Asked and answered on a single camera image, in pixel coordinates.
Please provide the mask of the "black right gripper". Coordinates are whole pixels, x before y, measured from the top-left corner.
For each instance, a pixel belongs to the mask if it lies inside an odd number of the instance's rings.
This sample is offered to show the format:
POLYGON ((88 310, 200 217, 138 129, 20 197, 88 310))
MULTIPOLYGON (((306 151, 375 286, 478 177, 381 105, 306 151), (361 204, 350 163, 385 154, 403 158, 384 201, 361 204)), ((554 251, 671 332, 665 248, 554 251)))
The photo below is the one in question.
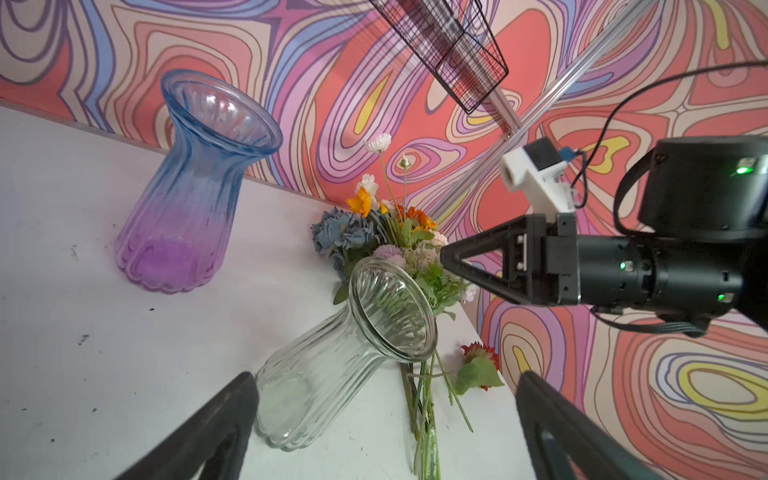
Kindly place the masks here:
POLYGON ((446 245, 440 262, 497 297, 525 305, 639 306, 655 280, 648 245, 631 237, 580 235, 576 217, 562 213, 548 229, 543 214, 524 215, 446 245), (469 262, 495 251, 502 257, 500 277, 469 262), (547 297, 536 279, 543 274, 547 297))

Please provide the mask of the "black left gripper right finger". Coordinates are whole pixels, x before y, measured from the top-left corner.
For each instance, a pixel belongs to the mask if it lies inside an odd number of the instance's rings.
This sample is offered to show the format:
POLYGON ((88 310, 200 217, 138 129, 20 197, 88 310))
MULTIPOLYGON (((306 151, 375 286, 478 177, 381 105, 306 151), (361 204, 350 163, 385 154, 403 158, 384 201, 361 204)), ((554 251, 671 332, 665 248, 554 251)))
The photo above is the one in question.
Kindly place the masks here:
POLYGON ((516 402, 538 479, 657 479, 659 476, 609 437, 532 371, 523 373, 516 402))

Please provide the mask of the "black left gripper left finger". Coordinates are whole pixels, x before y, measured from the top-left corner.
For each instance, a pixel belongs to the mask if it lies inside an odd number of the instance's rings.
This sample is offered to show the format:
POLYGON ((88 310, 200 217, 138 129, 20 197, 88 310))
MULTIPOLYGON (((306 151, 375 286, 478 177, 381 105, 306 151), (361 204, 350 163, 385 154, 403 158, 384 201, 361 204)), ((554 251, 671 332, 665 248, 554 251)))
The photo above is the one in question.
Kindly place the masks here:
POLYGON ((242 372, 121 479, 237 479, 257 413, 254 376, 242 372))

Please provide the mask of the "clear ribbed glass vase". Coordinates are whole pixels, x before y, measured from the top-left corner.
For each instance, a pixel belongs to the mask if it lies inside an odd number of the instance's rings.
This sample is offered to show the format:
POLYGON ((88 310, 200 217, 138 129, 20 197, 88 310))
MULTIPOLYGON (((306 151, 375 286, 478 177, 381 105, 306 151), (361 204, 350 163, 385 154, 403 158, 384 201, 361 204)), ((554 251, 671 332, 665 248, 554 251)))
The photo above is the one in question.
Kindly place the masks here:
POLYGON ((258 370, 255 431, 274 448, 305 448, 383 363, 421 363, 436 346, 436 321, 416 281, 367 257, 353 269, 345 306, 258 370))

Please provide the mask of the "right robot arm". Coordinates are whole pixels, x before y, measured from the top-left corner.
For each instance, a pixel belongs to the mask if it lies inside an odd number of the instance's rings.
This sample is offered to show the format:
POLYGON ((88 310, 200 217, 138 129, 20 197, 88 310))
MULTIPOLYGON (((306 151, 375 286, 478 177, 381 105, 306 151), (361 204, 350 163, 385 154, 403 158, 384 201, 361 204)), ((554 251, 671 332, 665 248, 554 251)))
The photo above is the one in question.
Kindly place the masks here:
POLYGON ((564 173, 574 159, 540 139, 505 154, 501 174, 532 213, 445 246, 443 267, 520 305, 586 304, 603 323, 649 311, 648 334, 704 335, 738 311, 767 323, 767 141, 760 136, 664 139, 622 178, 615 201, 646 186, 643 229, 578 231, 564 173))

